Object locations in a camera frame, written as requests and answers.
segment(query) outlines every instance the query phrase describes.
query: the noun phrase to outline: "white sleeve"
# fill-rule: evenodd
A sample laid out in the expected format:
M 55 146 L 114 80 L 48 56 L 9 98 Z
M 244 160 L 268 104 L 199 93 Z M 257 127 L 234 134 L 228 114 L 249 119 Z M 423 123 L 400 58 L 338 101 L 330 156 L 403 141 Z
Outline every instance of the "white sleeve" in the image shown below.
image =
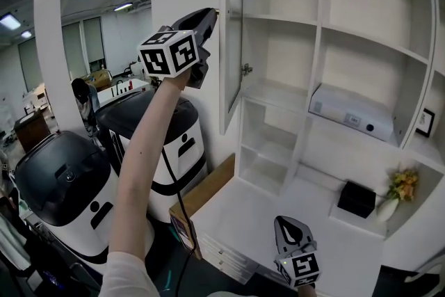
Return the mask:
M 159 297 L 145 265 L 126 252 L 110 252 L 99 297 Z

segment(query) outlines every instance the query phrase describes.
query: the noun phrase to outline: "black cube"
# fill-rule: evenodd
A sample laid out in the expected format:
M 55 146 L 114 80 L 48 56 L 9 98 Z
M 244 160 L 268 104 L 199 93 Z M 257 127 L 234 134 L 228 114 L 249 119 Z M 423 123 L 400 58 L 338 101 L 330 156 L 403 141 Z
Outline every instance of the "black cube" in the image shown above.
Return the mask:
M 354 182 L 347 182 L 341 191 L 338 208 L 367 218 L 375 208 L 375 192 Z

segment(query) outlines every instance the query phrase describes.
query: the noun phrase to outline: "fluorescent light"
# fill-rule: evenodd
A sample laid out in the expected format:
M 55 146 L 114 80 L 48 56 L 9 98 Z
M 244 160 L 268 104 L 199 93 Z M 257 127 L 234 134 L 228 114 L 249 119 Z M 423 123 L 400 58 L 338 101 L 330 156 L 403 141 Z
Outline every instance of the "fluorescent light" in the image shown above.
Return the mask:
M 28 30 L 22 32 L 22 37 L 23 38 L 30 38 L 32 35 L 33 34 L 30 31 L 28 31 Z
M 133 3 L 126 3 L 124 5 L 118 6 L 114 11 L 119 11 L 119 10 L 122 10 L 122 9 L 125 9 L 125 8 L 129 8 L 132 5 L 133 5 Z
M 0 24 L 7 27 L 10 30 L 15 30 L 20 27 L 20 22 L 11 14 L 6 14 L 0 19 Z

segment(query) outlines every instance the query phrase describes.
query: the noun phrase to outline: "white table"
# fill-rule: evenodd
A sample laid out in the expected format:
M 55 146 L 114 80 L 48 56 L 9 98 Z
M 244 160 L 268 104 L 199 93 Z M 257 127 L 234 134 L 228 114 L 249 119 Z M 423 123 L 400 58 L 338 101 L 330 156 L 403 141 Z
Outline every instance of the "white table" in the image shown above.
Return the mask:
M 191 220 L 197 231 L 277 272 L 273 222 L 289 216 L 309 226 L 318 243 L 319 296 L 371 297 L 382 259 L 383 238 L 329 217 L 338 193 L 303 179 L 282 197 L 232 178 Z
M 129 82 L 132 82 L 133 89 L 128 90 Z M 110 88 L 104 89 L 97 93 L 97 98 L 99 99 L 100 106 L 105 106 L 108 103 L 114 102 L 115 100 L 118 100 L 123 95 L 127 95 L 129 93 L 139 92 L 143 88 L 149 90 L 150 84 L 148 82 L 141 81 L 140 79 L 130 79 L 128 81 L 125 81 L 124 83 L 119 83 L 118 85 L 114 85 Z

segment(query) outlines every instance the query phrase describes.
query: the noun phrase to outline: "metal hinge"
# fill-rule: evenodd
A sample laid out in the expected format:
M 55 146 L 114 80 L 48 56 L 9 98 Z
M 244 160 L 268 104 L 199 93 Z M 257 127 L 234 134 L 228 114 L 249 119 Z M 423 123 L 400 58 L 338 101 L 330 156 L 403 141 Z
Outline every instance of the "metal hinge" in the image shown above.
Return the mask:
M 249 75 L 249 73 L 251 73 L 251 71 L 253 71 L 253 68 L 249 67 L 248 63 L 246 63 L 245 65 L 241 66 L 241 74 L 243 75 L 243 77 Z

